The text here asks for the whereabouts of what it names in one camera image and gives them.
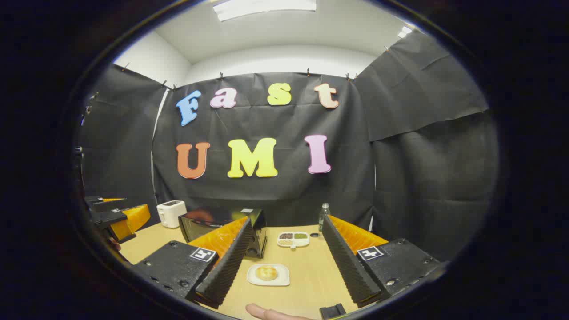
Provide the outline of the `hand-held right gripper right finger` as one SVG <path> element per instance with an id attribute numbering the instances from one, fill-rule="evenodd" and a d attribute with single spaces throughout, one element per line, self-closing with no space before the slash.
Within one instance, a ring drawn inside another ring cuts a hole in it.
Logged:
<path id="1" fill-rule="evenodd" d="M 331 215 L 323 218 L 322 235 L 360 308 L 411 289 L 441 265 L 407 239 L 387 241 Z"/>

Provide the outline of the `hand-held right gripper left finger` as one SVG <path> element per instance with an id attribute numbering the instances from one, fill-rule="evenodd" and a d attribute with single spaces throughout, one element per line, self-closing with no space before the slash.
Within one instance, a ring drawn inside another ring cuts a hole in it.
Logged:
<path id="1" fill-rule="evenodd" d="M 133 266 L 165 293 L 219 308 L 232 286 L 254 229 L 242 217 L 191 241 L 169 241 Z"/>

